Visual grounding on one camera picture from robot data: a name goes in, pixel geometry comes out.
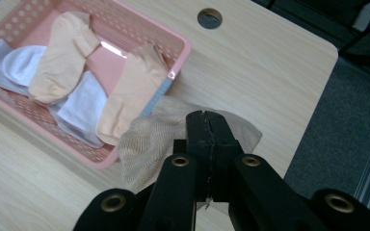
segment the black metal frame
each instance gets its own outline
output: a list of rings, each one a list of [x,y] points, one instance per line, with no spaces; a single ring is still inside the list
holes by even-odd
[[[196,202],[229,203],[235,230],[370,230],[370,210],[350,195],[293,192],[261,157],[245,154],[225,118],[187,115],[187,140],[174,141],[157,181],[138,194],[98,195],[74,230],[195,230]]]

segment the light wood tabletop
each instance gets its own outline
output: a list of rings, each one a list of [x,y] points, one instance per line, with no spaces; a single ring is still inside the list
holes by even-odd
[[[126,4],[192,43],[168,95],[250,121],[263,133],[253,153],[284,176],[329,80],[336,48],[248,0]],[[198,24],[198,13],[208,8],[222,14],[217,29]],[[97,194],[123,188],[120,163],[87,167],[3,112],[0,230],[71,230]],[[198,211],[197,230],[232,230],[232,225],[226,214],[210,208]]]

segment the basket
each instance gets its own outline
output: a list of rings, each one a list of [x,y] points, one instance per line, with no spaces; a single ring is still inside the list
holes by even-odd
[[[13,49],[46,45],[53,20],[69,11],[92,16],[92,30],[102,46],[88,57],[86,67],[107,94],[118,83],[122,56],[133,48],[150,42],[158,45],[171,69],[167,76],[170,80],[177,76],[190,53],[190,43],[184,37],[116,0],[23,0],[0,21],[0,39]],[[118,158],[116,146],[105,144],[94,149],[85,145],[61,130],[46,108],[25,96],[0,88],[0,108],[90,167],[109,167]]]

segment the wooden table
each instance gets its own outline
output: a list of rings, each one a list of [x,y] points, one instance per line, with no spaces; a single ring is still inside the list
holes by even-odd
[[[233,112],[263,138],[254,150],[284,176],[329,80],[336,49],[248,0],[132,0],[193,44],[169,95]],[[215,30],[197,15],[213,8]],[[96,170],[0,111],[0,230],[70,230],[100,192],[122,187],[120,164]],[[225,214],[199,211],[197,230],[231,230]]]

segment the peach sock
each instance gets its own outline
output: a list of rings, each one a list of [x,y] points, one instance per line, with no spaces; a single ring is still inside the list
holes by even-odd
[[[90,15],[67,12],[52,24],[50,41],[29,86],[29,97],[42,105],[56,103],[73,91],[86,57],[100,41],[90,29]]]
[[[167,78],[169,68],[158,48],[146,44],[131,51],[113,92],[108,97],[97,123],[96,134],[116,145],[138,117],[152,95]]]

